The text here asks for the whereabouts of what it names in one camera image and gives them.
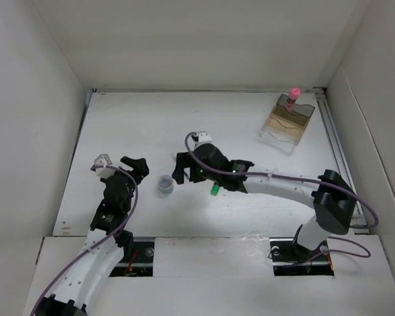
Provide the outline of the clear paperclip jar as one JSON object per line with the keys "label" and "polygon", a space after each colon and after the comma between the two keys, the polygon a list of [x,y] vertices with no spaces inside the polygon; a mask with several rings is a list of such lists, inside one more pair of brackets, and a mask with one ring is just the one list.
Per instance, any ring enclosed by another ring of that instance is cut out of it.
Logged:
{"label": "clear paperclip jar", "polygon": [[161,194],[171,194],[174,191],[173,178],[167,174],[161,175],[157,180],[157,189]]}

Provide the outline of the pink capped marker tube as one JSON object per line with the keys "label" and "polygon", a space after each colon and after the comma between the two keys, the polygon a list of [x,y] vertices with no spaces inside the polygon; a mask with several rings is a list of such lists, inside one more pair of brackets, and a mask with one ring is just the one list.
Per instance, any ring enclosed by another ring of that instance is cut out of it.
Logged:
{"label": "pink capped marker tube", "polygon": [[294,105],[297,101],[297,99],[300,96],[300,89],[299,88],[292,88],[289,93],[288,93],[288,97],[286,100],[286,109],[289,113],[291,113],[293,111]]}

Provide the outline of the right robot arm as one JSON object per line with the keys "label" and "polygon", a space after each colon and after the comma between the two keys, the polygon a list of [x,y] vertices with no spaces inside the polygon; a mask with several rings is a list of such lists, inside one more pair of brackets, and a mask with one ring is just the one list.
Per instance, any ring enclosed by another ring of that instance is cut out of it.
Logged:
{"label": "right robot arm", "polygon": [[307,259],[327,238],[350,230],[355,194],[335,171],[327,169],[316,179],[285,176],[252,161],[230,160],[209,142],[176,154],[172,178],[177,184],[184,183],[186,169],[192,183],[210,180],[230,192],[266,194],[312,209],[313,216],[298,227],[290,245],[298,259]]}

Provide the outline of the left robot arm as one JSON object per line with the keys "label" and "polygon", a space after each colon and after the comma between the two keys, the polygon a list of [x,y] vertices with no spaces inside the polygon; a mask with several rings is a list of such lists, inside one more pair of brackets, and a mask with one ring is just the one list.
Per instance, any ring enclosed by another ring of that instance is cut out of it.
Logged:
{"label": "left robot arm", "polygon": [[138,186],[149,175],[146,159],[121,158],[115,166],[99,155],[91,171],[104,183],[103,199],[79,254],[47,285],[31,315],[87,315],[100,286],[120,261],[133,255],[133,234],[125,229],[134,214]]}

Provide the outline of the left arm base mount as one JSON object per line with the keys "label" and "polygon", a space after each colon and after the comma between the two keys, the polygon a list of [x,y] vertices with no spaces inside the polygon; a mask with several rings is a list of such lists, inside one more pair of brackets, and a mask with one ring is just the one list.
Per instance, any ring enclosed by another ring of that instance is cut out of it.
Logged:
{"label": "left arm base mount", "polygon": [[112,270],[110,277],[152,277],[154,239],[135,239],[132,251]]}

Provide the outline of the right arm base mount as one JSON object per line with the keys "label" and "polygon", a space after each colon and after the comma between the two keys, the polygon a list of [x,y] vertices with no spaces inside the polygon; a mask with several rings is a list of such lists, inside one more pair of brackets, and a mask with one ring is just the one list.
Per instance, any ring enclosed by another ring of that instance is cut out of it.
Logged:
{"label": "right arm base mount", "polygon": [[294,243],[293,238],[270,238],[268,258],[276,277],[334,276],[327,242],[316,250],[307,250]]}

